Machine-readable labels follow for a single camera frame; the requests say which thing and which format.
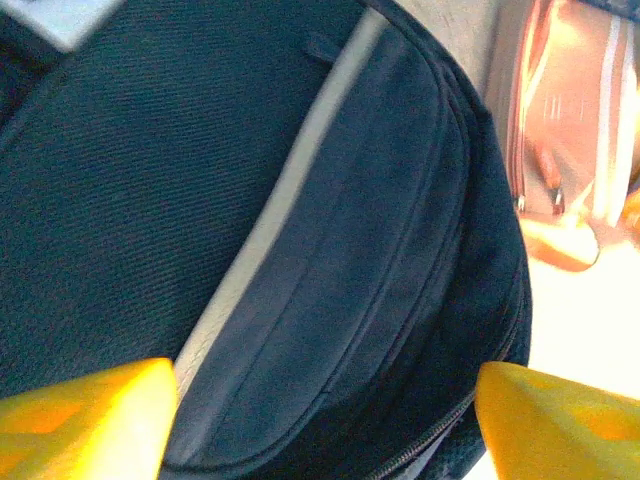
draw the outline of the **zipper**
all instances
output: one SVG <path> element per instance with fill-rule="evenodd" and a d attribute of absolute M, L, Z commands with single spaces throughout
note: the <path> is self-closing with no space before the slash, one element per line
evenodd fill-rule
<path fill-rule="evenodd" d="M 518 333 L 518 324 L 520 323 L 521 313 L 522 305 L 520 306 L 518 313 L 515 315 L 513 322 L 511 322 L 509 331 L 507 332 L 507 336 L 505 337 L 502 346 L 499 348 L 498 353 L 494 357 L 492 357 L 493 361 L 503 361 L 509 353 L 509 350 L 511 350 L 511 347 L 513 346 L 516 335 Z M 440 420 L 440 422 L 424 432 L 404 451 L 389 459 L 379 468 L 367 475 L 367 477 L 365 477 L 365 480 L 384 480 L 387 476 L 396 472 L 398 469 L 408 465 L 424 450 L 429 448 L 429 446 L 435 440 L 437 440 L 438 437 L 443 434 L 443 432 L 445 432 L 449 427 L 460 420 L 462 415 L 473 403 L 475 393 L 476 391 L 474 388 L 452 410 L 450 410 L 449 413 L 447 413 L 447 415 L 442 420 Z"/>
<path fill-rule="evenodd" d="M 522 43 L 519 45 L 519 52 L 516 56 L 516 72 L 514 75 L 514 83 L 512 84 L 511 98 L 513 99 L 513 108 L 510 110 L 509 121 L 511 123 L 508 127 L 507 133 L 507 174 L 509 177 L 509 185 L 511 186 L 511 193 L 513 195 L 513 201 L 515 203 L 516 210 L 520 213 L 525 211 L 526 197 L 525 197 L 525 182 L 524 182 L 524 130 L 525 130 L 525 118 L 526 109 L 525 102 L 522 101 L 525 94 L 525 82 L 526 82 L 526 69 L 529 63 L 529 57 L 531 54 L 534 25 L 533 18 L 537 10 L 540 9 L 538 1 L 531 3 L 529 11 L 527 12 L 527 23 L 525 26 L 525 32 L 522 37 Z"/>

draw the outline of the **zipper track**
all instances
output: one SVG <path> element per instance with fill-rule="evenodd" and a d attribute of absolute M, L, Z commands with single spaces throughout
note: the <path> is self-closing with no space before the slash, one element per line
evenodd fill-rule
<path fill-rule="evenodd" d="M 518 55 L 516 56 L 516 71 L 514 75 L 515 85 L 512 84 L 511 98 L 514 105 L 510 117 L 510 123 L 507 127 L 511 131 L 509 135 L 509 145 L 507 146 L 507 169 L 509 174 L 509 181 L 512 189 L 513 199 L 518 212 L 524 212 L 526 208 L 526 192 L 525 192 L 525 178 L 524 178 L 524 131 L 526 111 L 528 105 L 523 101 L 523 97 L 526 95 L 525 85 L 527 83 L 527 66 L 531 58 L 532 53 L 536 50 L 534 45 L 535 29 L 540 23 L 541 4 L 540 0 L 533 0 L 526 14 L 526 21 L 524 31 L 522 32 L 521 43 L 518 46 Z M 545 12 L 543 17 L 543 24 L 546 21 L 548 14 Z"/>
<path fill-rule="evenodd" d="M 506 358 L 509 350 L 513 346 L 513 343 L 518 333 L 518 324 L 520 323 L 520 317 L 522 314 L 522 305 L 520 306 L 518 313 L 515 315 L 514 321 L 509 326 L 509 331 L 504 343 L 500 347 L 497 355 L 493 358 L 493 361 L 502 361 Z M 411 443 L 403 452 L 399 453 L 395 457 L 391 458 L 379 468 L 371 472 L 365 477 L 365 480 L 384 480 L 385 477 L 394 473 L 399 468 L 407 465 L 411 460 L 416 458 L 429 445 L 431 445 L 447 428 L 453 423 L 457 422 L 462 415 L 467 411 L 469 406 L 473 403 L 475 398 L 475 387 L 471 390 L 447 415 L 436 425 L 431 427 L 413 443 Z"/>

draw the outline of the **backpack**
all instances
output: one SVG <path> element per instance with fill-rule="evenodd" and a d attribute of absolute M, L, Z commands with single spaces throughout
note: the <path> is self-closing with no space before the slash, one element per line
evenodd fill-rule
<path fill-rule="evenodd" d="M 531 293 L 444 48 L 390 0 L 129 0 L 73 47 L 13 3 L 0 397 L 169 357 L 160 479 L 462 478 Z"/>

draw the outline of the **yellow object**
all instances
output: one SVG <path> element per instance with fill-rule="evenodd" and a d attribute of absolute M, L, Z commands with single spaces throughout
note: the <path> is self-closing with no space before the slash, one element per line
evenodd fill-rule
<path fill-rule="evenodd" d="M 640 479 L 640 401 L 490 362 L 476 413 L 500 480 Z"/>
<path fill-rule="evenodd" d="M 622 210 L 625 223 L 636 233 L 640 233 L 640 190 L 629 195 Z"/>
<path fill-rule="evenodd" d="M 154 479 L 176 408 L 167 359 L 2 399 L 0 479 Z"/>

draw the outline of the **backpack zipper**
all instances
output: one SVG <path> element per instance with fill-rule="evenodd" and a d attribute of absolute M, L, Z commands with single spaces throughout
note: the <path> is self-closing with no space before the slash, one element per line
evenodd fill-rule
<path fill-rule="evenodd" d="M 518 324 L 521 316 L 520 309 L 518 314 L 515 316 L 515 320 L 509 326 L 509 332 L 507 333 L 507 337 L 505 338 L 502 347 L 498 351 L 497 356 L 493 359 L 494 361 L 502 361 L 506 358 L 509 350 L 513 346 L 513 343 L 516 338 L 516 334 L 518 332 Z M 413 443 L 411 443 L 404 451 L 391 458 L 379 468 L 371 472 L 365 480 L 384 480 L 390 474 L 396 472 L 398 469 L 403 466 L 408 465 L 412 460 L 414 460 L 418 455 L 420 455 L 424 450 L 429 448 L 429 446 L 438 439 L 440 435 L 443 434 L 449 427 L 451 427 L 454 423 L 458 422 L 462 415 L 467 411 L 469 406 L 473 403 L 473 399 L 475 398 L 475 387 L 471 390 L 447 415 L 436 425 L 427 430 L 424 434 L 422 434 L 418 439 L 416 439 Z"/>

